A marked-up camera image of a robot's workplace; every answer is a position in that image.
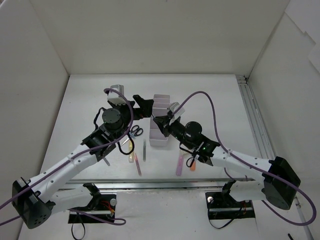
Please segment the grey purple pen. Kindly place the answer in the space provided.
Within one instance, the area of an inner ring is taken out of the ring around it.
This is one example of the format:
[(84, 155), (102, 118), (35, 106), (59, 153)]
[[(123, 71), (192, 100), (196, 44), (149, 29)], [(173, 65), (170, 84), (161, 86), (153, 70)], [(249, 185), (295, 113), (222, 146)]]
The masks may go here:
[(109, 161), (106, 159), (106, 157), (103, 158), (104, 162), (107, 164), (107, 166), (110, 166)]

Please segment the pink pen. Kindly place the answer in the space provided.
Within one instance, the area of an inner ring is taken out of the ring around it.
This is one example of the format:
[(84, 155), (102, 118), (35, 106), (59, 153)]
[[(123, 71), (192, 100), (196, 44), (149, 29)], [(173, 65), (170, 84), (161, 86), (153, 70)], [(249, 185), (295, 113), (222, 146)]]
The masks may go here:
[(134, 153), (134, 160), (135, 160), (135, 164), (136, 164), (138, 175), (141, 177), (142, 176), (142, 172), (141, 172), (139, 160), (138, 160), (138, 157), (137, 157), (136, 153)]

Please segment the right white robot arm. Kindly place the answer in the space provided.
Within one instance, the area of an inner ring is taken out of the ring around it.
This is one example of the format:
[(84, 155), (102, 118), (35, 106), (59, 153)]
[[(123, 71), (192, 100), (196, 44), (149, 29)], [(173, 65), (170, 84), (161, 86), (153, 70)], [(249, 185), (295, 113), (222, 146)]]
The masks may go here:
[(270, 204), (290, 209), (301, 180), (286, 159), (263, 159), (223, 148), (203, 135), (202, 126), (196, 121), (183, 125), (179, 119), (170, 122), (168, 116), (157, 116), (153, 122), (165, 137), (173, 136), (180, 149), (191, 155), (188, 167), (199, 161), (243, 174), (262, 185), (261, 192)]

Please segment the dark green pen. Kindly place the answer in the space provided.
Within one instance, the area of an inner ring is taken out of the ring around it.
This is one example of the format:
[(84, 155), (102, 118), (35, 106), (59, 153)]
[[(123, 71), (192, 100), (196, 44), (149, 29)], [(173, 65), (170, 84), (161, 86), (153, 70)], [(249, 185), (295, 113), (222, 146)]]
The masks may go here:
[(142, 160), (145, 162), (146, 161), (146, 147), (147, 143), (146, 140), (143, 140), (143, 148), (142, 148)]

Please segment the black handled scissors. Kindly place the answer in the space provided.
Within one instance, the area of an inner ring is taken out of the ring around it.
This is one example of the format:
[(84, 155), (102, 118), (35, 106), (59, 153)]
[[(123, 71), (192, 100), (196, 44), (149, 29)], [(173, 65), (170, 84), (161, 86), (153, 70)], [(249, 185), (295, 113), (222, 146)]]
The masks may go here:
[(123, 146), (127, 142), (133, 141), (136, 137), (139, 137), (143, 134), (144, 130), (139, 125), (134, 125), (130, 131), (128, 132), (128, 136), (126, 139), (120, 144), (120, 146)]

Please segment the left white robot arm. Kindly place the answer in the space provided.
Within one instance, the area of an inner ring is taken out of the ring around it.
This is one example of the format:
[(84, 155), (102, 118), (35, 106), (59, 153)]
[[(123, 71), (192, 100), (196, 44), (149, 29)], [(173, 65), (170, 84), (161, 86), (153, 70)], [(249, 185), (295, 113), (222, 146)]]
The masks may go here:
[(29, 229), (40, 226), (55, 213), (99, 206), (102, 195), (93, 183), (72, 190), (62, 187), (119, 146), (118, 142), (130, 135), (133, 121), (151, 117), (154, 100), (134, 95), (132, 101), (117, 98), (108, 103), (110, 108), (101, 107), (97, 113), (102, 124), (95, 123), (94, 131), (67, 157), (37, 176), (20, 178), (12, 184), (12, 205)]

